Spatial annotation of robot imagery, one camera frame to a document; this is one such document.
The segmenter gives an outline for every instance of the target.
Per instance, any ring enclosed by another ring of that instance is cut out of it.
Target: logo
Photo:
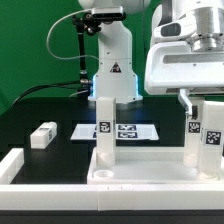
[[[118,63],[116,62],[113,66],[113,68],[110,70],[111,73],[121,73],[121,69],[118,65]]]

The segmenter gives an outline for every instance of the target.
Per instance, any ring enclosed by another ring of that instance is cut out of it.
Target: white plastic housing
[[[216,88],[224,87],[223,62],[212,61],[212,55],[221,53],[206,53],[205,62],[180,62],[183,56],[188,59],[199,53],[192,53],[191,47],[185,41],[159,43],[148,53],[145,90],[149,94],[167,94],[169,89]],[[166,63],[167,55],[176,56],[173,63]]]
[[[99,32],[99,70],[93,79],[90,101],[116,97],[116,103],[142,100],[138,80],[132,69],[132,34],[122,24],[102,24]]]
[[[173,21],[194,9],[204,7],[224,9],[224,0],[173,0]]]
[[[132,14],[143,11],[143,9],[149,5],[150,1],[151,0],[79,0],[79,3],[84,9],[123,6],[126,13]]]

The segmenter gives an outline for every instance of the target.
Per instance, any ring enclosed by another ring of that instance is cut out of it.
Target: black table
[[[54,121],[58,134],[46,150],[30,149],[30,134]],[[25,164],[12,184],[86,184],[95,141],[71,141],[78,123],[95,124],[96,111],[78,98],[31,98],[0,116],[0,155],[24,148]],[[145,98],[117,110],[117,123],[155,124],[159,141],[117,141],[120,146],[183,146],[185,113],[175,97]],[[0,211],[0,223],[222,223],[223,211]]]

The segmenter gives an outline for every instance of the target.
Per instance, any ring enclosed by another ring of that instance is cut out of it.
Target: green backdrop
[[[143,95],[146,95],[143,89],[146,61],[143,43],[145,41],[149,47],[152,11],[159,2],[152,1],[144,14],[129,15],[124,22],[133,33],[133,66],[139,75],[140,93]],[[0,114],[19,94],[32,86],[79,78],[78,60],[57,60],[48,54],[45,45],[53,23],[78,10],[81,10],[78,0],[0,1]],[[97,37],[86,36],[85,41],[86,53],[97,56]],[[70,19],[56,28],[51,48],[60,56],[78,55],[76,31]],[[98,62],[87,59],[87,66],[93,75]],[[30,96],[69,96],[72,93],[70,90],[49,89]]]

